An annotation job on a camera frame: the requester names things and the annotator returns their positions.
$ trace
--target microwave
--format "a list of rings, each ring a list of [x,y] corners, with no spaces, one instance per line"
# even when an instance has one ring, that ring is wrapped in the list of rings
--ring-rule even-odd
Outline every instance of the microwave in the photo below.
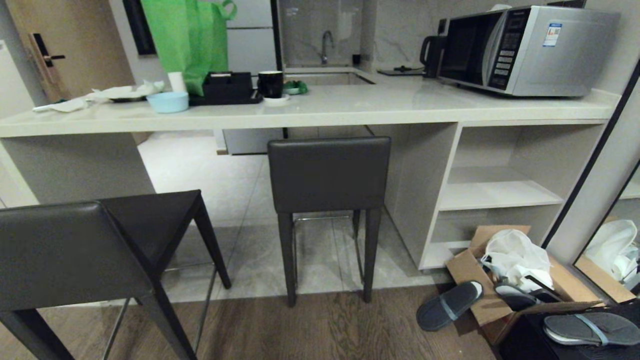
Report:
[[[619,13],[525,6],[449,20],[438,77],[512,96],[584,96]]]

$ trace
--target kitchen counter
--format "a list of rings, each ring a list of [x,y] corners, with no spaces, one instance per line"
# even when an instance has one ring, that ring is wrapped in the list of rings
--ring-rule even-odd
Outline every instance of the kitchen counter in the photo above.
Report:
[[[389,77],[353,68],[287,72],[356,72],[375,85],[311,86],[285,106],[197,106],[156,114],[147,102],[97,104],[73,113],[25,112],[0,119],[0,138],[190,129],[414,124],[535,120],[556,124],[608,120],[619,96],[599,90],[584,98],[509,98],[445,85],[420,76]]]
[[[416,265],[442,267],[467,246],[469,221],[529,224],[540,243],[620,98],[507,98],[348,67],[287,72],[354,72],[375,85],[312,85],[280,107],[162,115],[147,102],[107,103],[0,119],[0,199],[13,207],[154,193],[131,132],[353,126],[353,136],[392,137],[385,205]]]

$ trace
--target cardboard box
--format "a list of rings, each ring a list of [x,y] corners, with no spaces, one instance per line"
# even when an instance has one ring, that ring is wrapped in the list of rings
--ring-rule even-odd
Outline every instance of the cardboard box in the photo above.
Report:
[[[602,291],[606,292],[617,303],[633,300],[636,296],[620,284],[616,279],[602,270],[591,259],[587,258],[584,254],[578,258],[575,263],[577,267],[584,275],[586,275],[591,281],[593,281]]]
[[[602,302],[585,284],[573,276],[563,265],[560,265],[552,256],[549,256],[552,265],[551,278],[554,281],[554,289],[564,302],[535,305],[516,312],[511,310],[500,299],[493,289],[495,286],[493,281],[484,272],[476,258],[482,257],[486,244],[498,231],[517,229],[526,234],[530,228],[530,226],[524,225],[479,226],[469,248],[447,262],[447,269],[449,269],[456,283],[460,284],[473,280],[482,284],[484,296],[471,307],[471,312],[474,314],[487,340],[493,345],[498,345],[520,316],[524,314],[579,311]]]

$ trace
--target gray slipper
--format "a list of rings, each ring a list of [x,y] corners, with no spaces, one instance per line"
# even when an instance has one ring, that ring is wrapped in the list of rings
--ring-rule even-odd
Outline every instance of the gray slipper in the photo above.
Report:
[[[640,329],[626,318],[609,313],[548,316],[545,333],[562,345],[623,345],[640,343]]]
[[[421,305],[415,314],[418,325],[424,331],[440,330],[455,321],[482,295],[482,284],[477,281],[463,282]]]
[[[522,292],[520,288],[510,285],[506,281],[498,282],[495,286],[495,292],[513,311],[522,311],[530,306],[541,304],[541,301],[536,297]]]

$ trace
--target white saucer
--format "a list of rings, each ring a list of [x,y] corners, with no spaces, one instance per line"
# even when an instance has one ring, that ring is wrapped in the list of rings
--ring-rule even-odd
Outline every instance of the white saucer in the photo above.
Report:
[[[281,106],[281,105],[285,105],[290,98],[291,96],[289,96],[289,94],[282,94],[282,97],[279,99],[272,99],[270,97],[265,97],[264,104],[267,106]]]

